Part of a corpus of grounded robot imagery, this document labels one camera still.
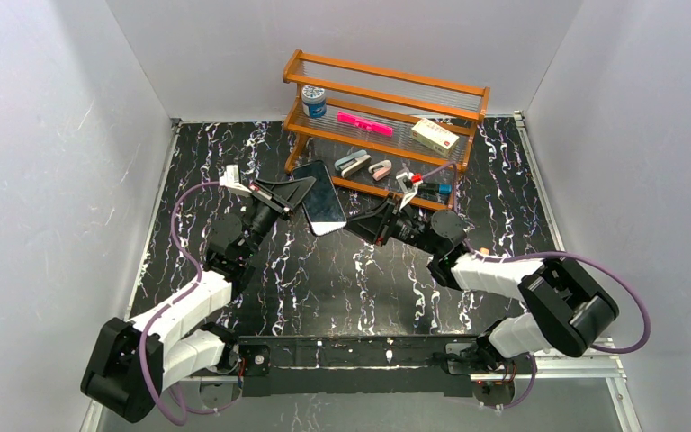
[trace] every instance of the pink stapler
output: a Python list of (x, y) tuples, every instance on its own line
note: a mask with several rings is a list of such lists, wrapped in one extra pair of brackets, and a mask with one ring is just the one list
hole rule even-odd
[(376, 121), (363, 119), (361, 117), (356, 117), (355, 115), (349, 114), (347, 112), (338, 111), (337, 120), (339, 122), (342, 121), (343, 123), (353, 124), (355, 127), (359, 129), (364, 129), (368, 132), (380, 133), (381, 135), (385, 135), (386, 137), (393, 136), (393, 128), (391, 126), (388, 126), (387, 124), (378, 123)]
[(389, 160), (383, 160), (368, 168), (372, 178), (375, 180), (382, 180), (385, 176), (390, 174), (391, 164)]

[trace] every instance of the container lid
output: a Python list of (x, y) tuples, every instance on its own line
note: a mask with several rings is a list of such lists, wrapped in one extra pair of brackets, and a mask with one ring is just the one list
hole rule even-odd
[(301, 98), (306, 104), (318, 104), (325, 99), (324, 89), (313, 85), (304, 85), (301, 89)]

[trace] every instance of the black phone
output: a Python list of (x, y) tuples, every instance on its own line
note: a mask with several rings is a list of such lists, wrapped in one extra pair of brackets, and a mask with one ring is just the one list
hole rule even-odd
[(343, 228), (346, 225), (346, 213), (337, 200), (335, 186), (324, 162), (314, 160), (292, 169), (292, 178), (304, 177), (314, 177), (317, 180), (303, 198), (303, 210), (309, 219), (311, 232), (315, 236), (323, 236)]

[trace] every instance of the yellow and white box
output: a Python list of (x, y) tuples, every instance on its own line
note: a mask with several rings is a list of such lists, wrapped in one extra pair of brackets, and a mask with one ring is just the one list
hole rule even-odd
[(412, 127), (413, 140), (447, 158), (452, 154), (459, 138), (428, 119), (421, 119)]

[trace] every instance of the wooden shelf frame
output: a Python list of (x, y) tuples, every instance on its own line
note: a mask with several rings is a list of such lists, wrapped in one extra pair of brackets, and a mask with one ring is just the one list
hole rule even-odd
[[(304, 62), (315, 63), (318, 65), (324, 65), (332, 68), (350, 70), (360, 74), (389, 78), (393, 80), (412, 83), (413, 85), (435, 87), (438, 89), (442, 89), (443, 91), (456, 92), (461, 95), (469, 95), (471, 98), (479, 98), (479, 102), (477, 104), (477, 111), (471, 111), (468, 109), (461, 108), (459, 106), (449, 106), (446, 104), (438, 103), (437, 101), (424, 101), (417, 99), (416, 97), (384, 93), (378, 90), (368, 89), (357, 85), (338, 83), (320, 77), (305, 76), (304, 73), (302, 73)], [(364, 149), (372, 149), (375, 151), (380, 151), (402, 158), (410, 158), (430, 165), (441, 166), (442, 164), (447, 162), (446, 159), (443, 159), (440, 156), (428, 156), (428, 154), (421, 154), (403, 148), (370, 142), (369, 140), (348, 137), (345, 135), (334, 133), (332, 130), (318, 130), (316, 128), (308, 127), (304, 124), (301, 124), (303, 123), (303, 121), (299, 121), (301, 120), (299, 118), (299, 116), (301, 115), (300, 105), (302, 104), (300, 94), (301, 88), (303, 86), (322, 87), (327, 90), (339, 92), (342, 94), (360, 96), (362, 98), (372, 99), (375, 101), (381, 101), (389, 104), (403, 105), (425, 112), (438, 113), (441, 114), (441, 116), (450, 116), (453, 118), (459, 118), (468, 121), (470, 123), (469, 127), (455, 126), (452, 124), (442, 122), (438, 123), (442, 127), (446, 128), (447, 130), (453, 133), (456, 133), (457, 135), (468, 137), (466, 142), (460, 142), (457, 144), (458, 146), (465, 146), (465, 149), (462, 153), (462, 158), (457, 158), (454, 160), (454, 162), (457, 163), (457, 167), (459, 168), (459, 175), (467, 169), (468, 161), (472, 151), (473, 139), (475, 137), (479, 124), (483, 121), (483, 118), (486, 115), (486, 108), (489, 104), (490, 92), (490, 89), (488, 87), (475, 87), (472, 85), (454, 83), (442, 79), (408, 74), (405, 72), (399, 72), (397, 70), (387, 69), (384, 67), (374, 67), (337, 58), (317, 56), (309, 53), (304, 53), (300, 49), (297, 49), (295, 50), (295, 52), (292, 53), (290, 60), (287, 62), (287, 65), (285, 65), (283, 70), (283, 82), (295, 83), (298, 89), (297, 97), (295, 98), (295, 101), (293, 102), (292, 107), (283, 123), (283, 127), (286, 130), (295, 132), (297, 135), (295, 145), (284, 166), (284, 169), (288, 174), (296, 165), (296, 162), (300, 157), (301, 152), (305, 149), (310, 137), (318, 137), (324, 140), (333, 140), (335, 142), (339, 142), (346, 145), (357, 146)], [(356, 111), (359, 113), (366, 113), (372, 116), (382, 117), (395, 122), (404, 122), (408, 125), (413, 125), (419, 120), (419, 118), (415, 116), (383, 110), (360, 103), (343, 101), (333, 97), (328, 97), (327, 104), (330, 106), (343, 108), (350, 111)], [(388, 191), (386, 190), (367, 184), (352, 182), (340, 177), (333, 177), (333, 183), (338, 186), (347, 187), (349, 189), (353, 189), (358, 192), (363, 192), (367, 194), (373, 194), (383, 197), (388, 194)], [(439, 202), (431, 202), (428, 200), (422, 200), (418, 198), (412, 200), (411, 203), (430, 210), (442, 210), (445, 208), (451, 208), (453, 206), (453, 199), (454, 198), (452, 197), (450, 199), (450, 202), (446, 205), (441, 204)]]

